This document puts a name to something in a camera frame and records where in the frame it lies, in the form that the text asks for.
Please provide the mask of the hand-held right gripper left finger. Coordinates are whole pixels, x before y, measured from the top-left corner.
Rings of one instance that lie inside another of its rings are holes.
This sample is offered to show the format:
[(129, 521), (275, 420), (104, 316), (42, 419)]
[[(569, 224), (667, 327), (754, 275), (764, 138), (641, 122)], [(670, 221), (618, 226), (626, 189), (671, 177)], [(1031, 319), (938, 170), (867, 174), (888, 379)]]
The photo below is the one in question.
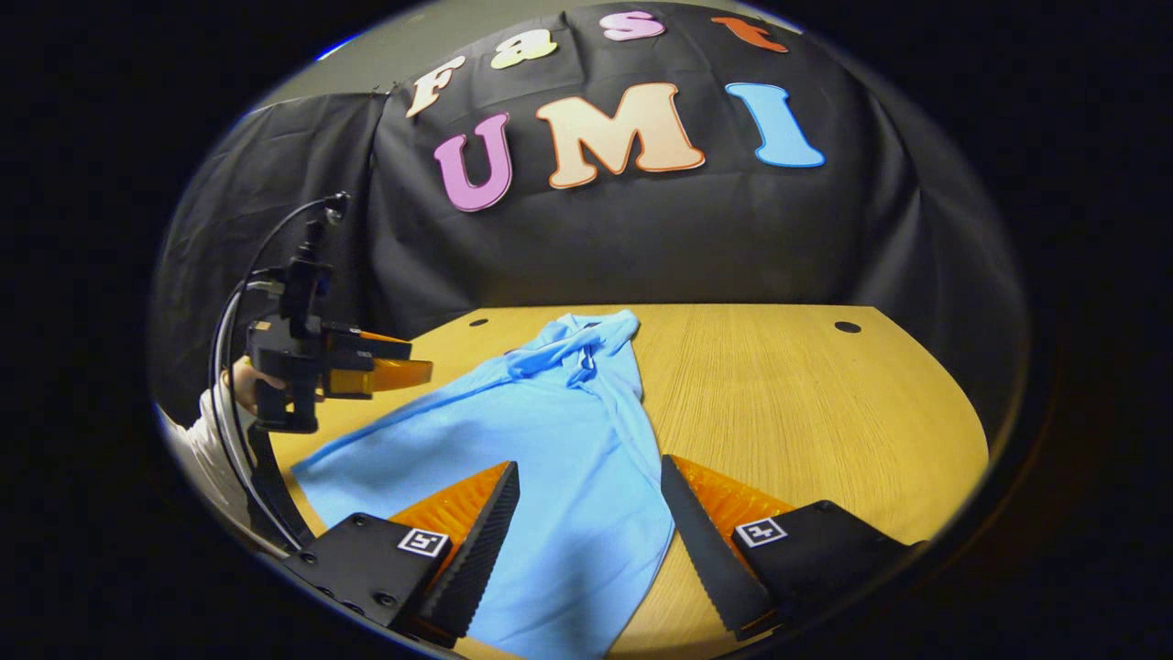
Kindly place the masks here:
[(502, 461), (380, 519), (355, 512), (282, 569), (380, 628), (452, 649), (480, 607), (520, 501)]

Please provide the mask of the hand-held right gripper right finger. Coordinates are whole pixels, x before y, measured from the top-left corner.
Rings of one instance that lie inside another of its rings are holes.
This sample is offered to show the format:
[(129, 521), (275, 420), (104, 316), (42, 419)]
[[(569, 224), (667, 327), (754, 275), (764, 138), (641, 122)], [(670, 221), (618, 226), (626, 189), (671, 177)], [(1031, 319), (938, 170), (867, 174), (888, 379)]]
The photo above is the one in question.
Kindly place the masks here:
[(816, 622), (921, 547), (838, 502), (794, 506), (683, 456), (662, 496), (723, 626), (739, 642)]

